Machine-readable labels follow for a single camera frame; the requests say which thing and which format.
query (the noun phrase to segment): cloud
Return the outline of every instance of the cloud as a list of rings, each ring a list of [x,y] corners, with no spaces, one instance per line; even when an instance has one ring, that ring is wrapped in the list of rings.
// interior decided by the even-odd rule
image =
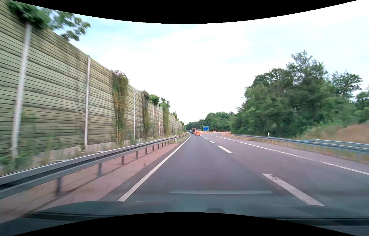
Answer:
[[[329,72],[369,81],[369,1],[268,19],[180,26],[97,19],[107,26],[73,42],[136,89],[166,98],[184,123],[233,111],[254,76],[306,50]]]

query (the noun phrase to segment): metal post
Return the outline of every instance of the metal post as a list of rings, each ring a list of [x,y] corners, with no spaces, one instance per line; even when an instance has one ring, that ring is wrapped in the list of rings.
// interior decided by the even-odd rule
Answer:
[[[161,124],[160,124],[160,108],[158,109],[159,110],[159,137],[161,136]]]
[[[133,139],[135,138],[135,89],[133,89]]]
[[[87,62],[87,87],[86,87],[86,117],[84,124],[84,145],[88,145],[88,101],[90,97],[90,64],[91,58],[88,56]]]
[[[154,104],[153,104],[153,136],[156,133],[155,131],[155,123],[154,123]]]
[[[98,176],[102,175],[102,167],[103,167],[103,163],[99,163],[98,164],[98,173],[97,173]]]
[[[56,179],[56,196],[61,195],[62,177]]]
[[[30,35],[31,35],[31,25],[28,22],[26,22],[26,29],[24,31],[23,53],[21,54],[19,85],[17,86],[16,107],[14,108],[13,131],[11,132],[12,160],[14,160],[14,158],[16,158],[19,155],[18,144],[21,123],[21,109],[23,105],[23,92],[24,92],[24,83],[26,79],[25,77],[26,77],[27,57],[29,54]]]

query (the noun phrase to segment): ivy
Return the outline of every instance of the ivy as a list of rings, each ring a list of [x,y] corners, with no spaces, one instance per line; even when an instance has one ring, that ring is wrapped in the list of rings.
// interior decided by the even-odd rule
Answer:
[[[142,120],[143,120],[143,133],[144,139],[148,138],[148,132],[151,128],[150,119],[148,117],[148,102],[150,101],[150,95],[144,90],[142,91]]]
[[[159,104],[160,107],[162,107],[163,109],[163,125],[164,125],[164,135],[169,135],[170,134],[170,101],[161,98],[161,103]]]
[[[154,94],[150,95],[150,101],[154,105],[158,105],[160,103],[160,98]]]
[[[126,133],[125,110],[129,79],[120,71],[112,71],[112,80],[113,106],[116,118],[115,139],[117,143],[122,143]]]

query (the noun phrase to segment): road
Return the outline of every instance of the road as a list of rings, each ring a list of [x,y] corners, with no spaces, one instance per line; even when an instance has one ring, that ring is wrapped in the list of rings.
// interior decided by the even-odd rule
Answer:
[[[190,136],[102,200],[226,197],[369,214],[369,165],[220,134]]]

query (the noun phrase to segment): white lane marking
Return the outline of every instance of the white lane marking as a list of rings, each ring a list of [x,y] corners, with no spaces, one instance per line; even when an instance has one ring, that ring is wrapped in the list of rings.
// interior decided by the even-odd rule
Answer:
[[[221,148],[222,150],[226,151],[227,153],[232,153],[232,152],[228,151],[227,149],[225,149],[225,148],[223,148],[221,146],[218,146],[218,147]]]
[[[298,156],[298,155],[295,155],[295,154],[285,153],[285,152],[281,152],[281,151],[278,151],[278,150],[273,150],[273,149],[270,149],[270,148],[265,148],[265,147],[261,147],[261,146],[256,146],[256,145],[253,145],[253,144],[244,143],[244,142],[240,142],[240,141],[236,141],[236,140],[232,140],[232,139],[227,139],[227,140],[231,140],[231,141],[234,141],[234,142],[239,142],[239,143],[242,143],[242,144],[247,144],[247,145],[250,145],[250,146],[257,147],[257,148],[263,148],[263,149],[270,150],[270,151],[274,151],[274,152],[278,152],[278,153],[284,153],[284,154],[291,155],[291,156],[298,157],[298,158],[303,158],[303,159],[307,159],[307,160],[312,160],[312,159],[310,159],[310,158],[305,158],[305,157]]]
[[[363,171],[360,171],[360,170],[350,169],[350,168],[343,167],[343,166],[340,166],[340,165],[335,165],[335,164],[327,163],[327,162],[324,162],[324,161],[320,161],[320,162],[321,163],[324,163],[324,164],[327,164],[327,165],[332,165],[332,166],[335,166],[335,167],[339,167],[339,168],[342,168],[342,169],[345,169],[345,170],[350,170],[350,171],[354,171],[354,172],[361,173],[361,174],[364,174],[364,175],[369,175],[368,172],[363,172]]]
[[[369,175],[369,173],[367,173],[367,172],[363,172],[363,171],[355,170],[355,169],[350,169],[350,168],[343,167],[343,166],[340,166],[340,165],[335,165],[335,164],[331,164],[331,163],[327,163],[327,162],[323,162],[323,161],[317,161],[317,160],[313,160],[313,159],[310,159],[310,158],[305,158],[305,157],[302,157],[302,156],[294,155],[294,154],[291,154],[291,153],[285,153],[285,152],[281,152],[281,151],[277,151],[277,150],[273,150],[273,149],[269,149],[269,148],[265,148],[265,147],[260,147],[260,146],[256,146],[256,145],[248,144],[248,143],[244,143],[244,142],[239,142],[239,143],[255,146],[257,148],[267,149],[267,150],[278,152],[278,153],[284,153],[284,154],[291,155],[291,156],[294,156],[294,157],[307,159],[307,160],[310,160],[310,161],[321,162],[321,163],[324,163],[324,164],[327,164],[327,165],[332,165],[332,166],[335,166],[335,167],[339,167],[339,168],[342,168],[342,169],[345,169],[345,170],[350,170],[350,171],[353,171],[353,172],[361,173],[361,174],[364,174],[364,175]]]
[[[136,183],[129,191],[127,191],[117,201],[125,201],[131,194],[133,194],[135,190],[139,188],[139,186],[141,186],[145,182],[145,180],[147,180],[158,168],[160,168],[160,166],[164,164],[166,160],[168,160],[174,153],[176,153],[176,151],[179,150],[179,148],[181,148],[183,144],[185,144],[190,139],[190,137],[191,136],[189,136],[189,138],[187,138],[186,141],[184,141],[178,148],[176,148],[176,150],[174,150],[170,155],[168,155],[164,160],[162,160],[156,167],[154,167],[154,169],[152,169],[148,174],[146,174],[144,178],[138,181],[138,183]]]
[[[171,190],[171,194],[271,194],[271,191]]]
[[[296,196],[297,198],[299,198],[301,201],[305,202],[306,204],[313,205],[313,206],[324,206],[319,201],[317,201],[314,198],[308,196],[307,194],[301,192],[300,190],[298,190],[294,186],[288,184],[287,182],[281,180],[280,178],[278,178],[278,177],[276,177],[272,174],[262,174],[262,175],[264,175],[266,178],[272,180],[273,182],[275,182],[275,184],[281,186],[282,188],[284,188],[285,190],[287,190],[292,195]]]

